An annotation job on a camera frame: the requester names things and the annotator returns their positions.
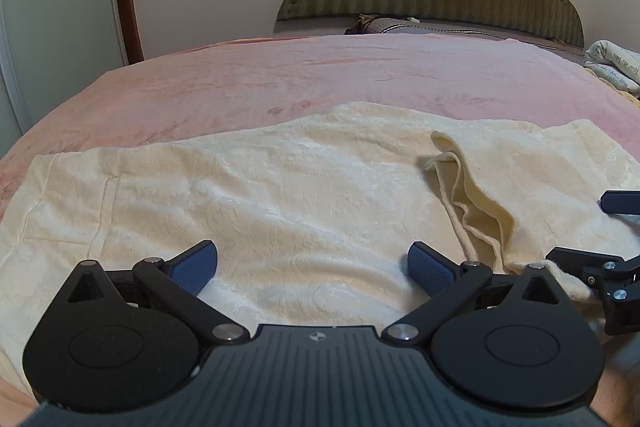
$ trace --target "silver bolt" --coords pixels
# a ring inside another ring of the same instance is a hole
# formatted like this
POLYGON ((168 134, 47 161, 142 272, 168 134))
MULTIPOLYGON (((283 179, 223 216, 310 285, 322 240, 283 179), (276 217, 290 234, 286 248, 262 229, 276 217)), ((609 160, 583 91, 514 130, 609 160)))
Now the silver bolt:
POLYGON ((220 324, 211 331, 213 336, 220 341, 236 341, 244 333, 244 329, 237 324, 220 324))
POLYGON ((393 326, 389 326, 386 332, 390 337, 398 341, 410 341, 417 337, 419 333, 418 328, 411 324, 394 324, 393 326))

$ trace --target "skin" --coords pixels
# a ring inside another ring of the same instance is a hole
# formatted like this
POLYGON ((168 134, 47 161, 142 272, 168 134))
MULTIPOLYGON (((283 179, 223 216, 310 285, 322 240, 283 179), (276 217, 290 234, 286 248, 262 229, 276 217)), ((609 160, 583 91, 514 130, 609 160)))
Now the skin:
MULTIPOLYGON (((591 408, 612 427, 630 427, 632 393, 619 373, 607 367, 600 379, 591 408)), ((0 427, 17 427, 33 412, 36 402, 0 380, 0 427)))

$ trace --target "gray ribbed panel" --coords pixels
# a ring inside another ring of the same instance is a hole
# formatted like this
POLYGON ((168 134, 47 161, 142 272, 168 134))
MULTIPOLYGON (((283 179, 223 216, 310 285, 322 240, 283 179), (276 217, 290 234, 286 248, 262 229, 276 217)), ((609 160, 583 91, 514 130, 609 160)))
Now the gray ribbed panel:
POLYGON ((606 427, 588 409, 549 419, 480 409, 452 393, 419 351, 387 346, 368 327, 282 326, 265 326, 244 346, 215 349, 189 385, 146 409, 92 416, 46 405, 23 425, 606 427), (324 339, 313 340, 316 333, 324 339))

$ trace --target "pink blanket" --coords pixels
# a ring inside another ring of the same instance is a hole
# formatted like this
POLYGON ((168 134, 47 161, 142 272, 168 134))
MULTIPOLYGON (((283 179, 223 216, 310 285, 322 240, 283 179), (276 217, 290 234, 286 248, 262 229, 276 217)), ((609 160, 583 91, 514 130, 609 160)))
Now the pink blanket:
POLYGON ((0 217, 38 154, 272 125, 353 101, 544 127, 587 118, 640 160, 640 110, 530 44, 434 34, 237 41, 111 71, 52 111, 0 160, 0 217))

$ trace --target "stain on blanket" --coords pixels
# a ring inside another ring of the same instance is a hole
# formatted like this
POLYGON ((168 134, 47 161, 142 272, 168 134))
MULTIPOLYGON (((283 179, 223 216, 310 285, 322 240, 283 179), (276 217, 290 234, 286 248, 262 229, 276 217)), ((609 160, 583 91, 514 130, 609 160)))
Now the stain on blanket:
POLYGON ((300 100, 300 102, 296 102, 291 105, 291 110, 302 111, 303 109, 306 109, 307 107, 311 107, 312 105, 313 104, 308 100, 300 100))

